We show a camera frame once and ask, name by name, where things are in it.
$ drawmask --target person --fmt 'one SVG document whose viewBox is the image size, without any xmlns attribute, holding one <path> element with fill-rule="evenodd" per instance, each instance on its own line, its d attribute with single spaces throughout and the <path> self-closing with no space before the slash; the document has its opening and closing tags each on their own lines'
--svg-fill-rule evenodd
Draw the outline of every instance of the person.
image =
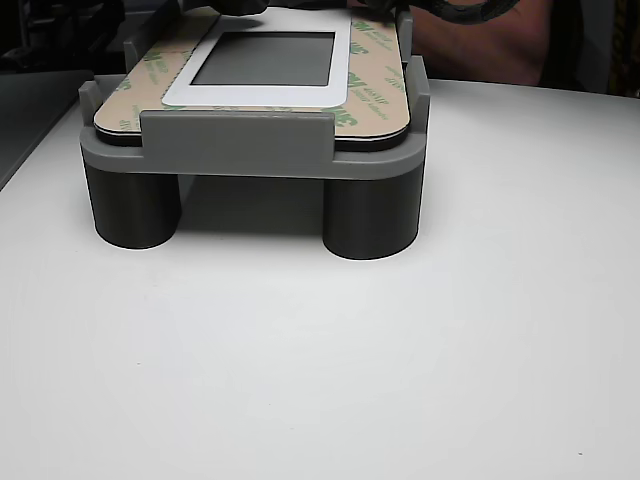
<svg viewBox="0 0 640 480">
<path fill-rule="evenodd" d="M 451 0 L 472 5 L 480 0 Z M 348 0 L 351 6 L 362 6 Z M 480 25 L 454 25 L 412 7 L 413 53 L 432 78 L 538 85 L 549 48 L 553 0 L 520 0 Z"/>
</svg>

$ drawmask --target white tabletop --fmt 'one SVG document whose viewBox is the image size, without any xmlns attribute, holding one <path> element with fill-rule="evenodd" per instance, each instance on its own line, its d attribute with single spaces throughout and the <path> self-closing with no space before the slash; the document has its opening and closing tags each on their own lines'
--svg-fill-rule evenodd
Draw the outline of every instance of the white tabletop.
<svg viewBox="0 0 640 480">
<path fill-rule="evenodd" d="M 0 192 L 0 478 L 640 478 L 640 102 L 433 82 L 420 235 L 372 262 L 318 182 L 199 179 L 110 246 L 80 126 Z"/>
</svg>

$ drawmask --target black object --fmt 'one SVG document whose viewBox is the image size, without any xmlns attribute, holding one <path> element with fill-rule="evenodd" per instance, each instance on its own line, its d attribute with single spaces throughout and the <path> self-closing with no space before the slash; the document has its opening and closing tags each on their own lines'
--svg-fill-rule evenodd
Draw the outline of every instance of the black object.
<svg viewBox="0 0 640 480">
<path fill-rule="evenodd" d="M 91 78 L 88 71 L 0 75 L 0 190 Z"/>
<path fill-rule="evenodd" d="M 554 2 L 541 87 L 584 91 L 576 79 L 583 42 L 584 20 L 580 0 Z"/>
<path fill-rule="evenodd" d="M 173 236 L 182 213 L 177 175 L 84 169 L 96 231 L 107 242 L 141 249 Z"/>
<path fill-rule="evenodd" d="M 204 0 L 223 15 L 249 15 L 260 13 L 268 0 Z M 275 0 L 274 6 L 322 8 L 323 4 L 334 4 L 336 0 Z M 474 25 L 492 20 L 511 10 L 520 0 L 486 0 L 475 5 L 456 5 L 446 0 L 360 0 L 372 10 L 387 13 L 399 5 L 414 5 L 431 12 L 451 23 Z"/>
<path fill-rule="evenodd" d="M 325 180 L 325 246 L 340 257 L 372 260 L 407 248 L 418 234 L 424 163 L 383 180 Z"/>
<path fill-rule="evenodd" d="M 22 3 L 18 0 L 22 45 L 0 58 L 1 69 L 95 72 L 105 62 L 113 63 L 106 48 L 124 21 L 122 0 L 30 0 L 28 13 Z"/>
</svg>

